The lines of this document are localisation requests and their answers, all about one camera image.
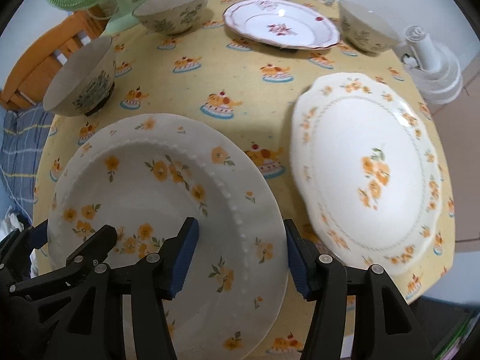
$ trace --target white plate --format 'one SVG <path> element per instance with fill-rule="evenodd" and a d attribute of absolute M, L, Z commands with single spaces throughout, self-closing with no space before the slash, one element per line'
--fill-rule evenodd
<path fill-rule="evenodd" d="M 287 284 L 282 217 L 263 176 L 224 135 L 177 115 L 120 120 L 76 152 L 54 196 L 54 268 L 104 224 L 119 232 L 106 260 L 119 267 L 157 251 L 187 216 L 199 220 L 183 290 L 164 303 L 179 359 L 243 359 L 270 330 Z"/>
<path fill-rule="evenodd" d="M 435 148 L 420 118 L 363 74 L 318 78 L 293 113 L 290 162 L 322 242 L 391 275 L 426 251 L 440 215 Z"/>
<path fill-rule="evenodd" d="M 225 24 L 246 38 L 291 49 L 319 50 L 340 42 L 337 26 L 315 9 L 285 0 L 246 0 L 227 8 Z"/>

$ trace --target blue plaid fabric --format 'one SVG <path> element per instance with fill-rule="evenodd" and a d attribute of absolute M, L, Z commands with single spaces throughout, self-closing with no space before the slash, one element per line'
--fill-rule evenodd
<path fill-rule="evenodd" d="M 15 210 L 21 212 L 30 224 L 35 177 L 53 117 L 54 114 L 46 112 L 40 103 L 28 111 L 8 111 L 3 123 L 2 183 L 15 204 Z"/>

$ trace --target table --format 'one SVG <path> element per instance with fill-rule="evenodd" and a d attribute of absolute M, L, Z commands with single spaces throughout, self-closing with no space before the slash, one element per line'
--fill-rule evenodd
<path fill-rule="evenodd" d="M 289 172 L 291 114 L 298 96 L 313 81 L 333 72 L 358 72 L 388 84 L 408 101 L 427 127 L 440 162 L 442 214 L 436 242 L 441 255 L 427 253 L 420 264 L 395 278 L 400 291 L 416 292 L 412 302 L 445 274 L 453 262 L 455 220 L 452 188 L 445 155 L 428 108 L 393 51 L 378 56 L 365 55 L 345 43 L 319 53 L 279 50 L 255 42 L 238 42 L 239 36 L 223 27 L 222 13 L 237 0 L 210 0 L 207 10 L 194 28 L 176 37 L 148 33 L 139 25 L 115 36 L 117 75 L 112 97 L 100 112 L 91 117 L 56 116 L 46 141 L 37 174 L 38 202 L 34 224 L 47 219 L 52 203 L 55 174 L 66 166 L 81 144 L 96 131 L 119 119 L 166 112 L 202 121 L 229 137 L 242 150 L 253 144 L 279 157 L 286 171 L 268 178 L 284 218 L 292 218 L 303 237 L 319 244 L 309 224 L 302 199 Z M 315 0 L 295 0 L 318 9 L 327 17 L 338 17 L 338 9 Z M 175 62 L 191 59 L 191 70 L 174 74 Z M 288 69 L 288 82 L 265 82 L 261 68 L 268 64 Z M 205 111 L 208 98 L 230 105 L 231 118 L 212 117 Z M 40 273 L 50 270 L 47 248 L 38 253 Z M 345 335 L 354 328 L 354 298 L 349 297 Z M 285 301 L 273 328 L 249 358 L 286 353 L 299 357 L 310 326 L 314 304 L 303 301 L 289 276 Z"/>

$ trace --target bowl base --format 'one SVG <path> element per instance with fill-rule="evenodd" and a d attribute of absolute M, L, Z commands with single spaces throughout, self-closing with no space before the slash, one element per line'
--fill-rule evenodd
<path fill-rule="evenodd" d="M 115 88 L 115 82 L 110 87 L 109 94 L 106 95 L 105 98 L 102 101 L 100 101 L 100 103 L 98 103 L 94 108 L 92 108 L 90 111 L 86 112 L 85 116 L 92 116 L 93 114 L 100 111 L 103 108 L 103 106 L 107 103 L 109 98 L 111 97 L 114 88 Z"/>

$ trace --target silver bolt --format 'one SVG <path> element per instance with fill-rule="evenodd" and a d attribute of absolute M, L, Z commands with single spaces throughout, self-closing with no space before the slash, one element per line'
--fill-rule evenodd
<path fill-rule="evenodd" d="M 158 253 L 150 253 L 148 256 L 147 256 L 147 261 L 149 263 L 156 263 L 158 260 L 160 259 L 160 256 Z"/>
<path fill-rule="evenodd" d="M 94 271 L 97 272 L 98 274 L 102 274 L 107 270 L 107 265 L 106 264 L 98 264 Z"/>
<path fill-rule="evenodd" d="M 377 275 L 381 275 L 385 269 L 383 269 L 383 267 L 381 265 L 378 265 L 378 264 L 373 264 L 371 266 L 371 271 L 374 273 L 374 274 L 377 274 Z"/>
<path fill-rule="evenodd" d="M 324 263 L 324 264 L 330 264 L 333 261 L 332 256 L 330 256 L 329 254 L 321 254 L 318 259 L 320 260 L 321 263 Z"/>

